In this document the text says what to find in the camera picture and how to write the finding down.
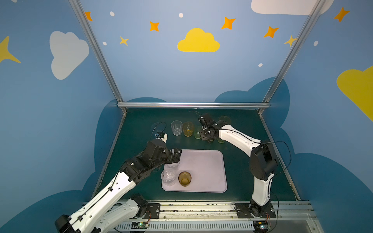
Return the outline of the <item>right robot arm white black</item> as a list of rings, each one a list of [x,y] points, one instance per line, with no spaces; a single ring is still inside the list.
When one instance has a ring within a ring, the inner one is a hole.
[[[198,118],[203,141],[219,138],[236,146],[250,157],[249,170],[254,176],[254,190],[250,201],[250,213],[254,218],[263,217],[271,210],[271,186],[278,167],[278,159],[270,142],[250,137],[225,121],[214,121],[209,115]]]

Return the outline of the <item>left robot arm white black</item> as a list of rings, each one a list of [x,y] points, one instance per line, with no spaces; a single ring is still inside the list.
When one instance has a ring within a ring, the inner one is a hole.
[[[114,178],[91,201],[70,216],[55,221],[59,233],[106,233],[125,219],[145,215],[147,201],[141,195],[130,198],[123,207],[114,204],[153,170],[180,162],[182,150],[168,149],[164,139],[152,139],[138,155],[127,159]]]

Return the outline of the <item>green circuit board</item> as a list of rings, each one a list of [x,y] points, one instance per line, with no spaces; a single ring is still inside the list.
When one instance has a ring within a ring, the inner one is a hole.
[[[268,222],[254,221],[253,222],[254,233],[267,233],[269,231]]]
[[[147,222],[132,222],[131,230],[147,230],[149,228],[149,223]]]

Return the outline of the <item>right green circuit board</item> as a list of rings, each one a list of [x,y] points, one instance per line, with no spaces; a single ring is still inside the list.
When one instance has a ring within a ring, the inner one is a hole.
[[[268,222],[254,221],[253,222],[254,233],[267,233],[269,231]]]

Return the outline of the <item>aluminium rail front base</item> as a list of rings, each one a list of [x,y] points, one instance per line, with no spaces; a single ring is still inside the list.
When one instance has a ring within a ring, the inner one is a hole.
[[[123,207],[119,201],[113,209]],[[235,201],[154,201],[159,219],[125,219],[107,233],[253,233],[254,221],[268,222],[268,233],[322,233],[310,202],[275,202],[276,218],[238,218]],[[147,230],[131,230],[132,222],[147,222]]]

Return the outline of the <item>aluminium frame left post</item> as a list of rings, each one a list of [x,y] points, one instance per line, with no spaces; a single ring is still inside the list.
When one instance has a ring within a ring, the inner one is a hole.
[[[80,1],[78,0],[69,0],[69,3],[89,41],[89,44],[93,50],[94,55],[96,56],[98,63],[104,73],[104,76],[106,77],[106,80],[117,100],[117,104],[123,101],[123,98],[121,96],[121,93],[119,91],[119,88],[117,86],[117,83],[112,75],[112,72],[110,71],[110,68],[104,58],[104,55],[102,53],[102,50],[100,48],[100,45],[93,33],[93,30],[90,26],[89,20],[87,19],[83,6]]]

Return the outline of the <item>aluminium frame right post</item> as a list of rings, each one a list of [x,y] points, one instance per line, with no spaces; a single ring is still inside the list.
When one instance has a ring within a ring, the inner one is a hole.
[[[289,68],[291,67],[293,61],[295,60],[298,52],[301,50],[304,42],[306,41],[308,35],[312,31],[314,25],[316,24],[317,20],[321,15],[322,8],[326,4],[326,0],[318,0],[316,1],[314,7],[312,8],[305,24],[303,25],[300,33],[298,34],[298,38],[296,39],[294,45],[291,47],[281,69],[279,70],[278,74],[276,75],[274,81],[272,82],[268,92],[266,93],[262,104],[263,107],[258,109],[258,114],[262,115],[266,108],[269,108],[270,101],[277,91],[279,85],[281,84],[282,80],[284,79],[286,73],[288,72]]]

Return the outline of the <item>aluminium frame post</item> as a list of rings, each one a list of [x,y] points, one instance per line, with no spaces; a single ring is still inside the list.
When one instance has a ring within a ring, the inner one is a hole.
[[[269,108],[270,101],[277,91],[279,85],[281,84],[282,80],[284,79],[286,73],[288,72],[289,68],[291,67],[293,61],[295,60],[298,52],[301,50],[304,42],[306,41],[308,35],[312,31],[314,25],[316,24],[317,20],[321,15],[322,8],[326,4],[326,0],[318,0],[316,1],[314,7],[312,8],[305,24],[303,25],[300,33],[298,34],[298,38],[296,39],[294,45],[291,47],[281,69],[279,70],[278,74],[276,75],[274,81],[272,82],[268,92],[266,93],[262,104],[263,107],[258,109],[258,114],[262,115],[266,108]]]
[[[83,6],[80,1],[78,0],[69,0],[69,3],[89,41],[89,44],[93,50],[94,55],[96,56],[98,63],[104,73],[104,76],[106,77],[106,80],[117,100],[117,104],[123,101],[123,98],[121,96],[121,93],[119,91],[119,88],[117,86],[117,83],[112,75],[112,72],[110,71],[110,68],[104,58],[104,55],[102,53],[102,50],[100,48],[100,45],[93,33],[93,30],[90,26],[89,20],[87,19]]]

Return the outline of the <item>lilac plastic tray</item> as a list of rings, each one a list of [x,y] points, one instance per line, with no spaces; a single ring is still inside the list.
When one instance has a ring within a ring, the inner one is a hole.
[[[187,171],[192,176],[189,186],[181,186],[178,176]],[[223,154],[218,150],[182,150],[176,181],[171,186],[162,184],[162,188],[169,192],[204,192],[224,193],[227,181]]]

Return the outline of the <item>aluminium frame horizontal bar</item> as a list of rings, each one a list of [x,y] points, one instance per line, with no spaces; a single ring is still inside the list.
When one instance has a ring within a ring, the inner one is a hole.
[[[157,103],[157,102],[118,102],[121,108],[184,108],[184,109],[256,109],[269,108],[269,103]]]

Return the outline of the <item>pale green small glass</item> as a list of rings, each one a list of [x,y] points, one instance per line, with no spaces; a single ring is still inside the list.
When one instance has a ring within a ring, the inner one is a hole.
[[[203,130],[203,128],[201,126],[196,126],[195,129],[194,129],[194,138],[199,140],[201,139],[201,131]]]

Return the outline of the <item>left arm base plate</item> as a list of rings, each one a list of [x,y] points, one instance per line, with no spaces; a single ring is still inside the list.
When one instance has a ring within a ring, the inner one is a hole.
[[[159,203],[148,203],[146,207],[141,207],[136,215],[138,219],[159,219],[160,215],[160,204]]]

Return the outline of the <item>left green circuit board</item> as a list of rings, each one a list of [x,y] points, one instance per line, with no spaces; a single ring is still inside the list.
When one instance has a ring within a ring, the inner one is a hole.
[[[131,230],[147,230],[149,228],[149,223],[147,222],[132,222]]]

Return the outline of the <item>yellow amber smooth glass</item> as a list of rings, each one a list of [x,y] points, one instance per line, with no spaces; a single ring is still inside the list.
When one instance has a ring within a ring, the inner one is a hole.
[[[190,121],[184,122],[183,133],[185,137],[191,137],[194,133],[194,124]]]

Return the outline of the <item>clear faceted glass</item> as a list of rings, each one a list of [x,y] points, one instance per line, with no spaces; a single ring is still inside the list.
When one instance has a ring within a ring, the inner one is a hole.
[[[179,120],[174,120],[171,123],[171,129],[174,136],[180,136],[183,131],[183,123]]]
[[[179,165],[180,165],[180,162],[165,164],[164,168],[165,168],[165,170],[178,170]]]
[[[162,184],[166,186],[171,186],[176,181],[176,172],[173,169],[163,170],[161,173]]]

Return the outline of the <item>frosted blue tall cup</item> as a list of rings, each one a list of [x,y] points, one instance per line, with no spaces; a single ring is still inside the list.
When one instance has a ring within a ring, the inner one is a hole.
[[[156,122],[151,126],[151,139],[157,139],[162,136],[166,127],[165,122]]]

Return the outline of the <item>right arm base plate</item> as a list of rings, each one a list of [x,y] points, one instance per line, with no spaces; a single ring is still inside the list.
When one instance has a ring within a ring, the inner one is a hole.
[[[235,203],[238,218],[276,218],[273,205],[268,202],[264,206],[256,203]]]

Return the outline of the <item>tall green yellow glass rear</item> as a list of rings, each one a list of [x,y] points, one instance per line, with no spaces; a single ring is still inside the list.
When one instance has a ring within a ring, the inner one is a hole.
[[[227,124],[231,124],[231,118],[228,117],[228,116],[221,116],[219,118],[219,120],[222,120],[222,121],[226,122]]]

